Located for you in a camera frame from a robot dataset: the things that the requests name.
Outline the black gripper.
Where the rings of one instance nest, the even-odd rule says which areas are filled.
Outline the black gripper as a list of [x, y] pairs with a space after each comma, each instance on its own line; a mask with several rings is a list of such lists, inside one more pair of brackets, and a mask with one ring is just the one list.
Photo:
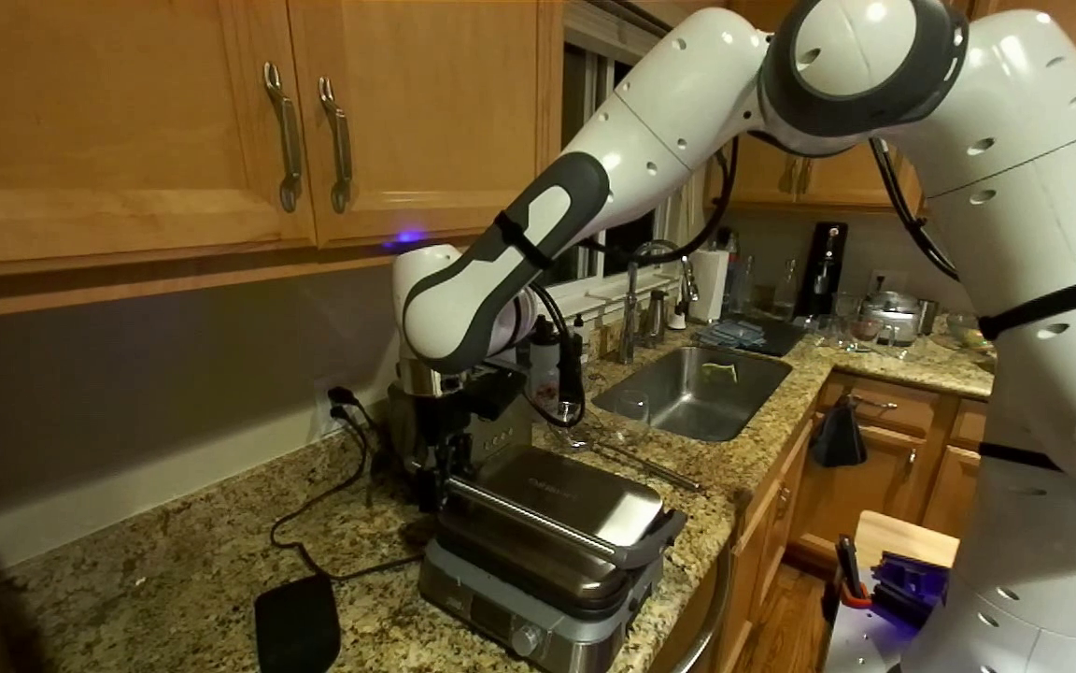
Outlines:
[[502, 419], [522, 394], [518, 375], [486, 375], [447, 398], [387, 389], [387, 453], [416, 502], [442, 502], [447, 477], [471, 477], [471, 421]]

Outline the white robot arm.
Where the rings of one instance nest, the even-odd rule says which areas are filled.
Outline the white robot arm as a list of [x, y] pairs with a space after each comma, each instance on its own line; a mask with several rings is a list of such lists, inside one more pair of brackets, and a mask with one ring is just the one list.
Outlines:
[[974, 520], [898, 669], [1076, 673], [1076, 44], [1046, 11], [797, 0], [774, 29], [688, 15], [483, 241], [409, 287], [409, 349], [477, 365], [544, 266], [749, 138], [797, 158], [898, 151], [924, 192], [920, 242], [996, 350]]

